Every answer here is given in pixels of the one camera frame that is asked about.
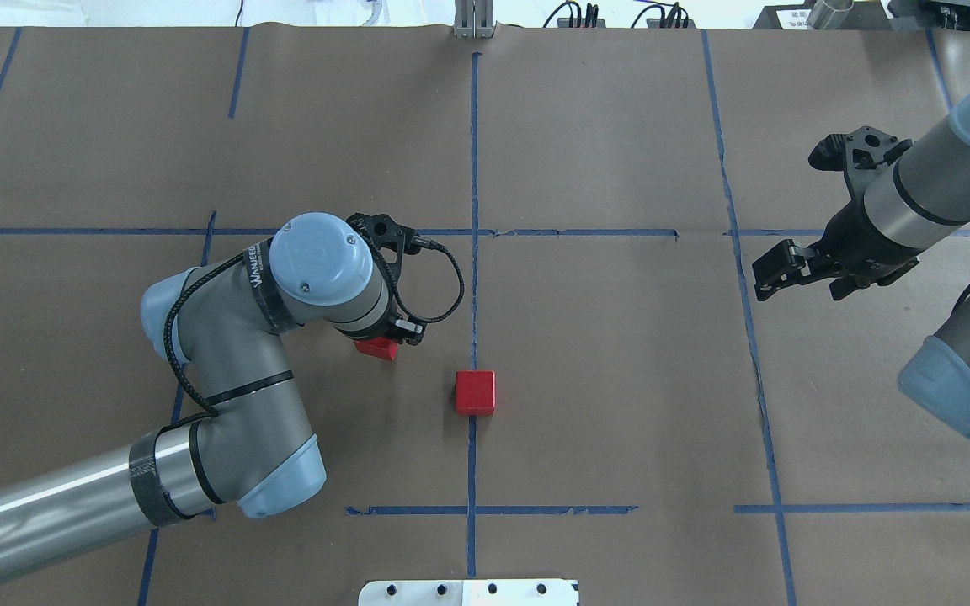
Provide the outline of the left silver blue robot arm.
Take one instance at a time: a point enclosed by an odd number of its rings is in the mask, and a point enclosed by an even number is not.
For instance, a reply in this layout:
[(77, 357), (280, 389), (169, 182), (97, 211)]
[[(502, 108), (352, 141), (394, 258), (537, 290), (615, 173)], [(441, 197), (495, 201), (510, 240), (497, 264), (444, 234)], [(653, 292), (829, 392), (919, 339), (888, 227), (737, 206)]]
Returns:
[(284, 513), (326, 482), (281, 338), (326, 322), (355, 343), (419, 343), (401, 263), (438, 242), (388, 215), (307, 212), (215, 266), (152, 284), (145, 334), (199, 406), (132, 444), (0, 490), (0, 584), (235, 502)]

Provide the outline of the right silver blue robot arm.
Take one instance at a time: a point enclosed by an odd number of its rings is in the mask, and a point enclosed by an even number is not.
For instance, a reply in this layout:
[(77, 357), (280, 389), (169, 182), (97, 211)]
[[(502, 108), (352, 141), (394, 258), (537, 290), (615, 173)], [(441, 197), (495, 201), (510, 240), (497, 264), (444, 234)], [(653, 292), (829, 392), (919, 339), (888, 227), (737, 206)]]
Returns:
[[(815, 241), (781, 239), (751, 265), (759, 300), (825, 281), (833, 300), (904, 280), (961, 252), (970, 227), (970, 92), (915, 141), (872, 126), (825, 135), (809, 165), (838, 173), (845, 204)], [(970, 269), (970, 260), (956, 263)], [(898, 391), (970, 441), (970, 275), (897, 373)]]

